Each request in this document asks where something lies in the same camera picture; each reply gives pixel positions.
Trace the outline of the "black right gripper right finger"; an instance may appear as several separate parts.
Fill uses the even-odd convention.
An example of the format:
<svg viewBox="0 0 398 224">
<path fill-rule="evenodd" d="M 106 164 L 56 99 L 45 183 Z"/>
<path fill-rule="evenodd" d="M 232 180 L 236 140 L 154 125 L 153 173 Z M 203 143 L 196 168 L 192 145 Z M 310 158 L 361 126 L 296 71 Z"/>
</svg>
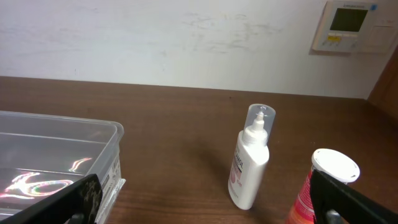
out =
<svg viewBox="0 0 398 224">
<path fill-rule="evenodd" d="M 315 223 L 397 223 L 397 214 L 372 201 L 324 172 L 314 174 L 318 186 L 314 209 Z"/>
</svg>

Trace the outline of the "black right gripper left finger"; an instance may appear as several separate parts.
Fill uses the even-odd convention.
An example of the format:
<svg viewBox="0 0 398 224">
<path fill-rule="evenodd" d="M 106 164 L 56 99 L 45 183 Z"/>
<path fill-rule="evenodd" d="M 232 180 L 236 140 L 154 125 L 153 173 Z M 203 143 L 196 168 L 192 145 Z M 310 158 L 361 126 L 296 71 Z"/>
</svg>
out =
<svg viewBox="0 0 398 224">
<path fill-rule="evenodd" d="M 103 191 L 96 174 L 90 174 L 39 201 L 1 224 L 95 224 Z"/>
</svg>

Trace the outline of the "orange tube white cap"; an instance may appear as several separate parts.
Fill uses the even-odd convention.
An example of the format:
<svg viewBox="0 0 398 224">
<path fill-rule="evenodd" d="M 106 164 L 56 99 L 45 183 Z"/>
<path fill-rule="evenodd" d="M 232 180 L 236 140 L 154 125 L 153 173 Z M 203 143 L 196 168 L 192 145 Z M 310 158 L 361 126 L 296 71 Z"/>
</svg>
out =
<svg viewBox="0 0 398 224">
<path fill-rule="evenodd" d="M 317 172 L 324 172 L 343 184 L 355 182 L 360 175 L 357 163 L 347 155 L 327 148 L 317 149 L 312 154 L 312 168 L 308 173 L 297 198 L 287 215 L 286 224 L 314 224 L 314 190 L 318 188 L 313 178 Z"/>
</svg>

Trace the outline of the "white bottle clear cap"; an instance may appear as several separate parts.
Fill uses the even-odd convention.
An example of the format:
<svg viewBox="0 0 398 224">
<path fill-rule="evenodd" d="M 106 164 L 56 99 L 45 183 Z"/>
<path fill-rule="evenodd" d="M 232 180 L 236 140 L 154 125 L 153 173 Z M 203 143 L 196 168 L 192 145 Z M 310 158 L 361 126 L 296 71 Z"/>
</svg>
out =
<svg viewBox="0 0 398 224">
<path fill-rule="evenodd" d="M 228 191 L 234 204 L 249 210 L 256 198 L 270 158 L 267 146 L 275 110 L 267 105 L 252 104 L 245 125 L 239 132 L 228 180 Z"/>
</svg>

